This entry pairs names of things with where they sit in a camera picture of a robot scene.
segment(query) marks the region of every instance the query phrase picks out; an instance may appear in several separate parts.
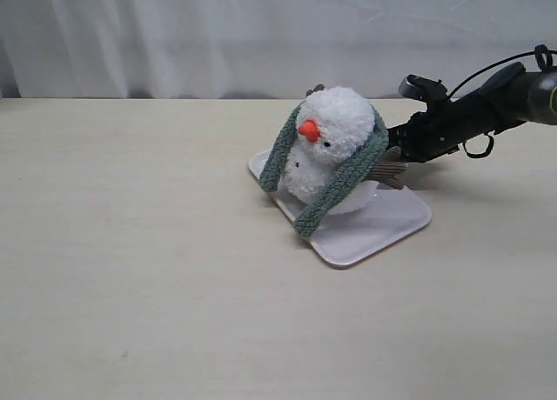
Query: white backdrop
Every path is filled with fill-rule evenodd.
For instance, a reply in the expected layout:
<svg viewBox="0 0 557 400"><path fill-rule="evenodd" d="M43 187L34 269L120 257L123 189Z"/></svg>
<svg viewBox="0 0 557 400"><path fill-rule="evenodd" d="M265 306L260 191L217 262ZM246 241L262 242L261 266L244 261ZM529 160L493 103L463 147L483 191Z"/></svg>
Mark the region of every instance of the white backdrop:
<svg viewBox="0 0 557 400"><path fill-rule="evenodd" d="M22 97L302 97L316 83L451 89L538 43L557 0L2 0L0 77Z"/></svg>

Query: orange beak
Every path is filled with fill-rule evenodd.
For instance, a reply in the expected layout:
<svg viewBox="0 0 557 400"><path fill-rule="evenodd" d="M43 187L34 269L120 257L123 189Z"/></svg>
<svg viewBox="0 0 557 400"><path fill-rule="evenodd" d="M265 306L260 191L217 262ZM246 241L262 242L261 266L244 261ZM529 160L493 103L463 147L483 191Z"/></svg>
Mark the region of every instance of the orange beak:
<svg viewBox="0 0 557 400"><path fill-rule="evenodd" d="M311 119L307 119L304 123L302 123L302 125L298 128L298 132L300 135L304 135L310 142L317 142L320 137L319 128Z"/></svg>

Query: square plate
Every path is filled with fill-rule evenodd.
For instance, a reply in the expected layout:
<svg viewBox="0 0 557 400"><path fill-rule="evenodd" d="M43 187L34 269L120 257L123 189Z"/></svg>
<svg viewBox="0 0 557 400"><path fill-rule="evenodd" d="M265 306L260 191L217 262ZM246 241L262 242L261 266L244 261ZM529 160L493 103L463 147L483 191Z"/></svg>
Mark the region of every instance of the square plate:
<svg viewBox="0 0 557 400"><path fill-rule="evenodd" d="M248 163L256 180L270 151L258 153ZM278 186L271 197L293 222L305 205L282 183ZM421 230L431 219L430 207L413 191L407 187L393 190L380 184L374 198L363 210L325 216L309 242L326 264L335 269L346 269Z"/></svg>

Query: white tray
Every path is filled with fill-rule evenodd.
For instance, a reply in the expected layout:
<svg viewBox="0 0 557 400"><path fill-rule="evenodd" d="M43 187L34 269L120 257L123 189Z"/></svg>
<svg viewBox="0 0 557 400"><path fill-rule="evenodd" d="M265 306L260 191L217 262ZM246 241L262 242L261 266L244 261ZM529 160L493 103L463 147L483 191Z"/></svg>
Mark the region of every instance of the white tray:
<svg viewBox="0 0 557 400"><path fill-rule="evenodd" d="M260 152L248 163L256 180L269 153L270 150ZM291 222L305 207L281 184L271 196ZM367 208L326 216L309 242L329 266L346 269L421 230L431 219L431 209L413 191L407 187L393 190L380 184Z"/></svg>

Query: white fluffy plush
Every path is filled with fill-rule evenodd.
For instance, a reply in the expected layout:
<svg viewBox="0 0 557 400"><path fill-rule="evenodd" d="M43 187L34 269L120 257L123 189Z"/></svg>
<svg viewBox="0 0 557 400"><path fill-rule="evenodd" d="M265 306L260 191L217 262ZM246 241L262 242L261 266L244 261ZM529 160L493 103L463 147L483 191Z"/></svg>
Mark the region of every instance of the white fluffy plush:
<svg viewBox="0 0 557 400"><path fill-rule="evenodd" d="M325 187L335 170L363 145L375 126L371 104L346 87L312 93L300 107L299 129L311 121L318 137L299 133L286 162L282 181L301 202L309 204ZM341 214L366 207L377 183L364 181L329 214Z"/></svg>

